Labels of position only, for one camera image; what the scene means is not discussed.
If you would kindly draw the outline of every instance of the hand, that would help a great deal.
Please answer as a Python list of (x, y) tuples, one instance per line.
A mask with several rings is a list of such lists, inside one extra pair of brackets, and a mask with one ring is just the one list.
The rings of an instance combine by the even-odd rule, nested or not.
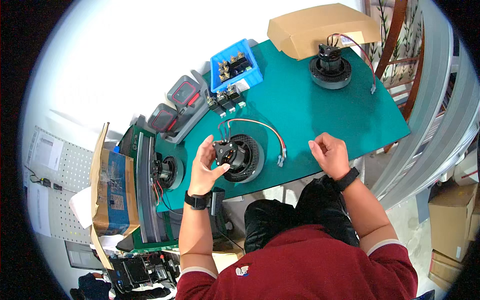
[(229, 168), (229, 164), (223, 164), (211, 170), (210, 166), (215, 160), (215, 149), (212, 146), (213, 135), (209, 135), (198, 147), (197, 156), (192, 163), (192, 178), (188, 195), (205, 195), (208, 193), (215, 181)]
[(315, 141), (309, 141), (308, 146), (322, 170), (334, 180), (342, 179), (350, 171), (344, 141), (324, 132)]

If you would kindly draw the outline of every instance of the black wristwatch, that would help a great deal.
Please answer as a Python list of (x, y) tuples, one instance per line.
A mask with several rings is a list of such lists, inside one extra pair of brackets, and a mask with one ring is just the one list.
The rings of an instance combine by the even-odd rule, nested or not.
[(347, 186), (351, 185), (352, 182), (357, 178), (359, 175), (359, 171), (356, 167), (350, 169), (350, 171), (340, 180), (335, 180), (333, 188), (336, 192), (343, 192)]
[(208, 196), (210, 192), (206, 193), (205, 195), (192, 195), (191, 197), (188, 195), (188, 191), (185, 191), (185, 203), (192, 206), (194, 210), (202, 210), (206, 209), (208, 204)]

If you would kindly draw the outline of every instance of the red wire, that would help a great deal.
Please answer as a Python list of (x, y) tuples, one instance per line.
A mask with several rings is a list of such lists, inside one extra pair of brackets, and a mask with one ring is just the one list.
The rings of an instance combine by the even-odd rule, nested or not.
[(368, 57), (368, 55), (367, 55), (367, 53), (365, 52), (365, 50), (363, 50), (363, 48), (360, 47), (360, 45), (357, 44), (357, 42), (354, 41), (351, 37), (346, 36), (346, 35), (343, 35), (343, 34), (332, 34), (332, 35), (329, 35), (329, 36), (327, 37), (327, 41), (328, 41), (328, 38), (329, 38), (329, 37), (332, 37), (332, 44), (333, 44), (333, 37), (334, 37), (334, 36), (343, 36), (343, 37), (346, 37), (346, 38), (348, 38), (349, 40), (351, 40), (355, 45), (357, 45), (357, 46), (360, 48), (360, 50), (363, 52), (363, 55), (365, 55), (365, 57), (366, 57), (366, 59), (367, 59), (367, 61), (368, 61), (368, 64), (370, 65), (370, 69), (372, 70), (373, 86), (376, 87), (376, 83), (375, 83), (375, 71), (373, 70), (372, 62), (370, 61), (370, 58)]
[(160, 191), (161, 191), (160, 199), (163, 200), (163, 189), (162, 189), (162, 186), (160, 185), (160, 182), (158, 182), (158, 180), (156, 180), (156, 183), (158, 184), (158, 187), (160, 188)]
[(159, 205), (159, 204), (160, 204), (160, 199), (159, 199), (159, 197), (158, 197), (158, 192), (156, 191), (155, 183), (153, 184), (153, 190), (155, 191), (156, 198), (158, 199), (158, 200), (156, 201), (156, 205)]
[(228, 127), (230, 128), (230, 122), (231, 122), (231, 121), (248, 121), (248, 122), (258, 123), (258, 124), (261, 124), (261, 125), (263, 125), (263, 126), (266, 126), (266, 127), (270, 128), (270, 129), (277, 135), (278, 139), (280, 140), (280, 146), (282, 147), (281, 153), (282, 153), (282, 157), (284, 157), (284, 151), (283, 151), (283, 149), (286, 149), (287, 146), (285, 145), (285, 142), (283, 141), (283, 139), (282, 139), (282, 137), (280, 136), (280, 134), (279, 134), (275, 129), (273, 129), (272, 127), (268, 126), (267, 124), (262, 123), (262, 122), (259, 122), (259, 121), (250, 120), (250, 119), (241, 119), (241, 118), (235, 118), (235, 119), (225, 120), (225, 121), (221, 122), (221, 123), (218, 125), (218, 127), (220, 128), (220, 125), (221, 125), (221, 124), (227, 122), (227, 125), (228, 125)]

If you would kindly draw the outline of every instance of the white pegboard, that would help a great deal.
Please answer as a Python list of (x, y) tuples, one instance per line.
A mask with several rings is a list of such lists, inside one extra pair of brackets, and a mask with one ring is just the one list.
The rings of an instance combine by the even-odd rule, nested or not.
[[(27, 158), (27, 166), (40, 178), (48, 178), (52, 188), (48, 191), (48, 217), (51, 236), (82, 244), (91, 244), (88, 229), (83, 229), (70, 209), (68, 202), (77, 192), (89, 186), (90, 164), (93, 152), (65, 141), (37, 126), (34, 137), (46, 133), (63, 142), (58, 171), (44, 166), (34, 159)], [(33, 149), (36, 138), (32, 138)], [(54, 190), (53, 184), (62, 186), (62, 191)]]

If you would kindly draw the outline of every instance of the green workbench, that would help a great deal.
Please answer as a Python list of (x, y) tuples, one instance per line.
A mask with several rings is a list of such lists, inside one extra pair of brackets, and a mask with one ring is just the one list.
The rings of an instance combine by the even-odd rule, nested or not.
[[(231, 118), (249, 118), (273, 124), (287, 145), (288, 157), (282, 168), (276, 165), (280, 146), (275, 134), (262, 125), (232, 122), (232, 135), (243, 133), (254, 138), (264, 149), (265, 164), (260, 175), (245, 184), (235, 184), (223, 177), (216, 186), (225, 189), (226, 198), (264, 190), (321, 171), (308, 147), (308, 141), (328, 132), (347, 144), (348, 158), (354, 159), (392, 143), (410, 130), (392, 97), (380, 80), (371, 95), (372, 71), (350, 48), (342, 56), (352, 66), (351, 82), (339, 90), (327, 90), (314, 84), (308, 70), (310, 59), (297, 61), (279, 52), (270, 40), (252, 47), (264, 81), (242, 95), (247, 106), (228, 114)], [(210, 72), (204, 75), (210, 83)], [(183, 207), (185, 190), (190, 185), (192, 160), (200, 143), (210, 134), (220, 140), (221, 119), (209, 111), (179, 145), (157, 136), (155, 150), (163, 156), (179, 157), (185, 166), (181, 185), (167, 192), (172, 209)], [(161, 204), (157, 211), (166, 211)]]

